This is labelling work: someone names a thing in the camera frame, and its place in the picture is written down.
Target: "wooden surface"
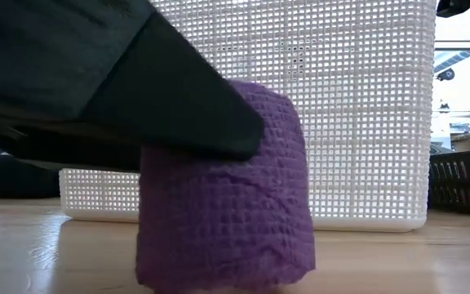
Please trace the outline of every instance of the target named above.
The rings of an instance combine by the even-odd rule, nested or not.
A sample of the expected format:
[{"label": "wooden surface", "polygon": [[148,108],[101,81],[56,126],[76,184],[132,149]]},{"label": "wooden surface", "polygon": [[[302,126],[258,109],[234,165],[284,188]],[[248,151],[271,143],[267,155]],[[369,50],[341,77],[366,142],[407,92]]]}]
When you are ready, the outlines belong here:
[{"label": "wooden surface", "polygon": [[[0,201],[0,293],[151,293],[134,276],[136,225],[70,220],[57,201]],[[317,232],[317,268],[284,293],[469,294],[470,216],[408,234]]]}]

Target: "black plastic crate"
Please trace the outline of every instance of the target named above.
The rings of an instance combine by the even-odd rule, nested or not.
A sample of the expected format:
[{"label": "black plastic crate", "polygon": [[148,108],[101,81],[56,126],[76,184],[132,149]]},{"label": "black plastic crate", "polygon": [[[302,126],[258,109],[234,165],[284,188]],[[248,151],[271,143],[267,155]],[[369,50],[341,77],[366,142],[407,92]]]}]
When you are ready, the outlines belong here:
[{"label": "black plastic crate", "polygon": [[470,214],[470,151],[431,156],[428,206]]}]

